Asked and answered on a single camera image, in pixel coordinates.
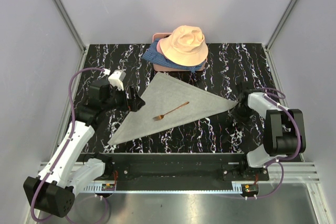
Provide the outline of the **copper fork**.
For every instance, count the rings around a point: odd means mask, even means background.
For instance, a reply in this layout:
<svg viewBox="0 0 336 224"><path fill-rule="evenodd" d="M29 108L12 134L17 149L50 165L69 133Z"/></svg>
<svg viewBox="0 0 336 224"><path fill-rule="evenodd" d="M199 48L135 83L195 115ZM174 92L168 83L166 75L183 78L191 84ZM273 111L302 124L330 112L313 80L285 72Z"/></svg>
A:
<svg viewBox="0 0 336 224"><path fill-rule="evenodd" d="M174 109L172 109L172 110L166 112L165 114L161 114L161 115L155 116L155 117L153 118L153 120L154 120L154 121L162 120L166 115L168 115L168 114L170 114L170 113L172 113L172 112L174 112L174 111L176 111L176 110L178 110L178 109L180 109L180 108L182 108L182 107L188 105L189 103L190 103L190 102L187 101L187 102L181 104L180 106L178 106L178 107L176 107L176 108L174 108Z"/></svg>

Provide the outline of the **grey cloth napkin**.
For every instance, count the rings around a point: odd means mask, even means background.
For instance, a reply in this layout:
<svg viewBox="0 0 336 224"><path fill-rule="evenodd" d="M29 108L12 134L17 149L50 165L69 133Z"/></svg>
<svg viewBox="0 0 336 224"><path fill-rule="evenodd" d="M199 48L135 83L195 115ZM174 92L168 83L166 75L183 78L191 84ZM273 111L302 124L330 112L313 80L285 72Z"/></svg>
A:
<svg viewBox="0 0 336 224"><path fill-rule="evenodd" d="M237 101L222 98L164 73L157 73L141 95L145 101L137 112L129 112L114 132L109 145L117 145L169 130L199 119L226 112ZM190 103L154 121L155 116L189 101Z"/></svg>

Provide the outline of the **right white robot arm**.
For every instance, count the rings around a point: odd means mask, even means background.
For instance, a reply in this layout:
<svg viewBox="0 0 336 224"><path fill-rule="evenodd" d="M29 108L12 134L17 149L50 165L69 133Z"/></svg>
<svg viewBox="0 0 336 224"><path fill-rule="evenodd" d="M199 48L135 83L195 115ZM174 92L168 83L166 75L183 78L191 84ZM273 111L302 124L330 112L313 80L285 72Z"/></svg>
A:
<svg viewBox="0 0 336 224"><path fill-rule="evenodd" d="M238 167L239 176L250 180L257 168L266 168L272 163L290 161L306 149L303 113L279 103L286 95L274 88L256 88L251 82L237 85L238 104L232 116L240 125L247 124L253 113L264 119L263 143L245 154Z"/></svg>

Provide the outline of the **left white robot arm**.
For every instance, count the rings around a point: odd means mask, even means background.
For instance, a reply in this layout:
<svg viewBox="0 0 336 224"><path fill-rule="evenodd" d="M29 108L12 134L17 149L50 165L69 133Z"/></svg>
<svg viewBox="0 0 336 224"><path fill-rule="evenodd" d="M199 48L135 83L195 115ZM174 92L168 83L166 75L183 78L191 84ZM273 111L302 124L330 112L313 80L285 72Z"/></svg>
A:
<svg viewBox="0 0 336 224"><path fill-rule="evenodd" d="M36 177L27 177L24 181L30 213L37 209L65 217L75 197L89 183L96 178L109 179L113 175L113 162L104 154L93 154L75 172L72 168L108 111L136 112L144 105L134 87L124 91L112 86L108 80L93 82L85 103L75 109L75 118L48 164Z"/></svg>

